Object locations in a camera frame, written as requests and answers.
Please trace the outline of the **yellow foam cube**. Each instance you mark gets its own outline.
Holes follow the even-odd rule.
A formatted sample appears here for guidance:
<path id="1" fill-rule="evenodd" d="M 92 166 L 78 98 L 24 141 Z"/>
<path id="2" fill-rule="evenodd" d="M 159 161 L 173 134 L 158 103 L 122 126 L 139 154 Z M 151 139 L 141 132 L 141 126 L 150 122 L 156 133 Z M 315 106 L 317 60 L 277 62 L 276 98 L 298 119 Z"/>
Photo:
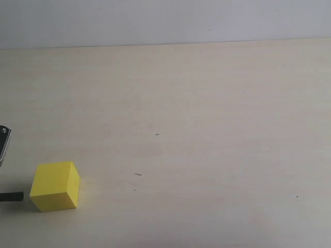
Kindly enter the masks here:
<path id="1" fill-rule="evenodd" d="M 40 212 L 75 209 L 79 188 L 80 176 L 74 162 L 40 164 L 29 197 Z"/>

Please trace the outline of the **black and white marker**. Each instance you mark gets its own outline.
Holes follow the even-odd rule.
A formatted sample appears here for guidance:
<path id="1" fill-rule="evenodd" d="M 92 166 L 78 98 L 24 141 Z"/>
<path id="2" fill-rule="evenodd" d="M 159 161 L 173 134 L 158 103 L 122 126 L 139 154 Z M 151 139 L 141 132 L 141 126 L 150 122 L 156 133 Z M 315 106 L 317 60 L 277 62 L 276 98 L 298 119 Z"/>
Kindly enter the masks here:
<path id="1" fill-rule="evenodd" d="M 23 192 L 0 193 L 0 202 L 21 202 L 23 200 Z"/>

